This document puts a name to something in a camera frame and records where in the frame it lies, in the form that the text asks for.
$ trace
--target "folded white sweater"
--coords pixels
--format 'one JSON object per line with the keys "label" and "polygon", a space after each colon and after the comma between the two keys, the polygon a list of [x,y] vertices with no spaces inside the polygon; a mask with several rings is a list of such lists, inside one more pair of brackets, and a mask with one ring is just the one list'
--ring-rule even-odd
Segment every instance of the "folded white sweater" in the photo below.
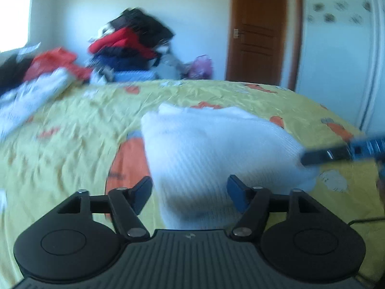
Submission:
{"label": "folded white sweater", "polygon": [[284,129],[237,107],[184,109],[162,104],[142,118],[146,156],[168,229],[216,229],[240,214],[226,191],[236,175],[273,193],[305,191],[317,168],[299,164],[303,147]]}

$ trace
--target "brown door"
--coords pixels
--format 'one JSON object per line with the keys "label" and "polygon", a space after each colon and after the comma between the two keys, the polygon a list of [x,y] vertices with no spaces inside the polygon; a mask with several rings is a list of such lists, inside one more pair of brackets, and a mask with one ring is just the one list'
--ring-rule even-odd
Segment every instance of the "brown door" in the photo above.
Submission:
{"label": "brown door", "polygon": [[286,0],[232,0],[227,80],[278,85]]}

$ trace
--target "patterned bedsheet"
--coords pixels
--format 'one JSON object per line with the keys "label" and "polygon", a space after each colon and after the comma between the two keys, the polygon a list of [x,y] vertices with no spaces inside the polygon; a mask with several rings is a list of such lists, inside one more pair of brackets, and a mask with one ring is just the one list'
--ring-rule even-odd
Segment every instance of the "patterned bedsheet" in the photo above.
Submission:
{"label": "patterned bedsheet", "polygon": [[[103,87],[72,84],[0,143],[0,190],[6,208],[0,214],[0,288],[21,279],[13,258],[17,236],[80,188],[93,195],[127,182],[126,151],[140,147],[140,119],[161,103],[182,107],[238,106],[288,131],[305,147],[333,145],[359,130],[309,99],[275,86],[218,81],[153,81]],[[139,157],[137,164],[144,162]],[[322,166],[311,195],[345,222],[384,215],[373,161]],[[163,228],[153,193],[141,220],[152,232]],[[283,219],[270,216],[269,225]],[[97,220],[110,225],[104,216]],[[385,224],[358,224],[366,242],[361,272],[379,278],[385,269]]]}

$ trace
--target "window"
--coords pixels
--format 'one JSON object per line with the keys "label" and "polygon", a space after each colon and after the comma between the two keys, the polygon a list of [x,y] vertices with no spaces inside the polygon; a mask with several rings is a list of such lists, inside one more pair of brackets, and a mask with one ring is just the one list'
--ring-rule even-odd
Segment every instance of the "window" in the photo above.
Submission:
{"label": "window", "polygon": [[0,52],[28,42],[30,6],[31,0],[0,0]]}

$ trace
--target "purple bag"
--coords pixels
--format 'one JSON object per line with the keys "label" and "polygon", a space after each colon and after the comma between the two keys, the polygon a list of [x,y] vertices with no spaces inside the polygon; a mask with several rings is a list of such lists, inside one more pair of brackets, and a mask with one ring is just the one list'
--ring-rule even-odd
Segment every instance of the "purple bag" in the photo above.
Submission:
{"label": "purple bag", "polygon": [[189,79],[212,79],[212,61],[208,55],[197,57],[191,65]]}

